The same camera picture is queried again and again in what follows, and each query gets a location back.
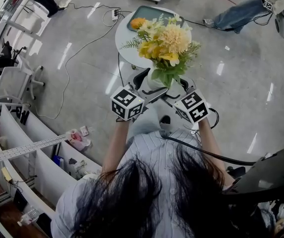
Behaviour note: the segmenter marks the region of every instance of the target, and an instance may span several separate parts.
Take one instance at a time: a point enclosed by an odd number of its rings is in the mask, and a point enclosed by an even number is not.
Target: dark hair
[[[272,218],[268,211],[256,207],[250,214],[241,211],[239,205],[225,202],[223,174],[207,156],[189,154],[179,146],[173,172],[177,183],[175,213],[183,220],[180,226],[188,236],[218,237],[221,233],[229,238],[273,236],[274,226],[267,228],[262,218],[262,214]]]
[[[87,184],[72,237],[153,236],[159,221],[154,203],[162,186],[152,168],[136,158],[102,175],[92,189]]]

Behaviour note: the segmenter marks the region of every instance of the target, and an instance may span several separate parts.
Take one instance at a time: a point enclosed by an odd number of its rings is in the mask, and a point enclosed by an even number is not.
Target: white cable
[[[35,106],[36,114],[37,114],[39,117],[46,117],[46,118],[49,118],[49,119],[56,119],[56,118],[59,116],[59,114],[60,114],[60,112],[61,112],[61,110],[62,110],[63,104],[64,104],[64,93],[65,93],[65,90],[66,90],[66,88],[67,88],[67,86],[68,86],[68,84],[69,84],[69,81],[70,81],[70,76],[69,76],[69,73],[68,73],[68,70],[67,70],[67,63],[68,63],[73,57],[75,57],[80,51],[82,51],[85,47],[87,47],[89,44],[91,44],[91,43],[93,43],[93,42],[95,42],[95,41],[97,41],[97,40],[103,38],[104,36],[106,36],[106,35],[111,31],[111,29],[118,23],[119,19],[120,19],[120,18],[118,18],[118,20],[117,20],[113,25],[111,25],[110,29],[109,29],[105,34],[103,34],[102,36],[100,36],[99,38],[97,38],[97,39],[95,39],[95,40],[93,40],[93,41],[91,41],[91,42],[88,42],[86,45],[84,45],[80,50],[78,50],[73,56],[71,56],[71,57],[66,61],[66,63],[65,63],[65,70],[66,70],[66,73],[67,73],[67,76],[68,76],[68,81],[67,81],[67,84],[66,84],[66,86],[65,86],[65,88],[64,88],[64,90],[63,90],[63,94],[62,94],[63,99],[62,99],[61,107],[59,108],[59,111],[58,111],[58,113],[57,113],[57,115],[56,115],[55,117],[48,117],[48,116],[45,116],[45,115],[40,115],[40,114],[38,114],[37,107]]]

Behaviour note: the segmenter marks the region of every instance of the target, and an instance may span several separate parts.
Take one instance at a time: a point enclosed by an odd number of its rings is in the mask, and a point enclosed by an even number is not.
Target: blue jeans
[[[269,12],[262,0],[247,0],[216,16],[214,26],[219,29],[234,28],[240,33],[242,28],[255,16]]]

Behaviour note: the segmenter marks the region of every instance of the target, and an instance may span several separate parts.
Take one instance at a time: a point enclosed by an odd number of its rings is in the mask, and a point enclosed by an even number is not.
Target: bottle
[[[19,224],[20,227],[23,225],[27,226],[31,224],[32,222],[36,221],[40,215],[40,212],[36,209],[32,209],[29,212],[25,213],[22,217],[21,220],[18,221],[17,223]]]

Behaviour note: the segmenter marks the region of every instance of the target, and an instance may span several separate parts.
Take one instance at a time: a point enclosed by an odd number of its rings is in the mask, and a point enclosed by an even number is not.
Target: power strip
[[[119,11],[118,9],[111,11],[112,21],[118,20],[118,11]]]

